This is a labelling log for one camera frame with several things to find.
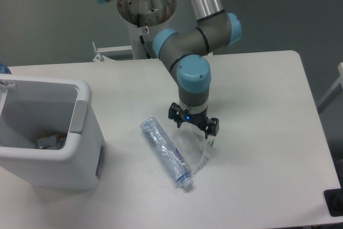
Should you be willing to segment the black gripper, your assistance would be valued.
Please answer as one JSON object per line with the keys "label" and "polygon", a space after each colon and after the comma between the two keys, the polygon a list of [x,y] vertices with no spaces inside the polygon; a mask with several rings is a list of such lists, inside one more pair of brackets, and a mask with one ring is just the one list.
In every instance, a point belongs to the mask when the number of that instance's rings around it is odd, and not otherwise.
{"label": "black gripper", "polygon": [[207,108],[200,113],[191,114],[187,109],[183,110],[177,103],[173,102],[168,110],[168,118],[173,120],[177,127],[183,122],[196,125],[205,134],[205,139],[209,136],[216,136],[219,131],[219,119],[207,117]]}

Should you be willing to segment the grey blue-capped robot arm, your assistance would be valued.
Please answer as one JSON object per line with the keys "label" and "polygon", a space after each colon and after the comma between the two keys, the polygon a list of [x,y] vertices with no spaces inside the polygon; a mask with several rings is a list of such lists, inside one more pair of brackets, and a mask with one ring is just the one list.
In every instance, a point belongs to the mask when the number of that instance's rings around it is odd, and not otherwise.
{"label": "grey blue-capped robot arm", "polygon": [[[97,0],[107,3],[113,0]],[[180,34],[163,28],[147,36],[151,29],[168,22],[176,10],[176,0],[117,0],[121,17],[136,27],[144,58],[158,58],[178,86],[179,102],[173,103],[168,117],[181,125],[195,125],[206,136],[216,136],[219,120],[207,116],[211,68],[205,56],[238,41],[242,26],[238,17],[225,11],[221,0],[191,0],[197,27]]]}

